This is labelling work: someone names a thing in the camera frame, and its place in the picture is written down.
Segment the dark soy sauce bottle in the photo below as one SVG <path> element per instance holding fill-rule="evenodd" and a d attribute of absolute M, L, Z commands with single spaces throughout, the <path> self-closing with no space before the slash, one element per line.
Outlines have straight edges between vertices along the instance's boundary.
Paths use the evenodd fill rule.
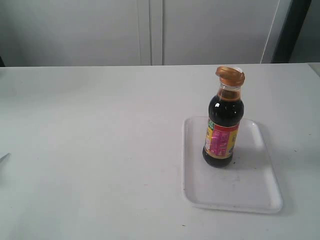
<path fill-rule="evenodd" d="M 212 167 L 224 168 L 233 158 L 240 121 L 244 115 L 241 87 L 245 73 L 238 67 L 219 66 L 220 86 L 208 105 L 208 121 L 202 155 Z"/>

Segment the white rectangular plastic tray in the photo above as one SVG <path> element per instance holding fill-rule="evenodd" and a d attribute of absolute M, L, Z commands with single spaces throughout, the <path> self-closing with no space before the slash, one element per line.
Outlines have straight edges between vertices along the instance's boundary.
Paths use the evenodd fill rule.
<path fill-rule="evenodd" d="M 275 214 L 283 207 L 279 184 L 256 122 L 242 119 L 231 163 L 215 168 L 203 159 L 207 117 L 182 127 L 182 192 L 193 206 L 211 210 Z"/>

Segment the white cabinet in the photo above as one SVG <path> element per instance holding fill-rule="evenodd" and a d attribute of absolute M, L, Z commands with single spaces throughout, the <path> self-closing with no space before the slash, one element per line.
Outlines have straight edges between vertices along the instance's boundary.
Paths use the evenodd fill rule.
<path fill-rule="evenodd" d="M 3 0 L 6 66 L 270 63 L 289 0 Z"/>

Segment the dark vertical post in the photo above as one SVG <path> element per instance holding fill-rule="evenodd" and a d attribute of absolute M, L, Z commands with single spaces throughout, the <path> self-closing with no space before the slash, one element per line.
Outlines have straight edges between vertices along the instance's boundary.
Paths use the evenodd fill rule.
<path fill-rule="evenodd" d="M 312 0 L 292 0 L 282 26 L 272 64 L 288 63 L 300 35 Z"/>

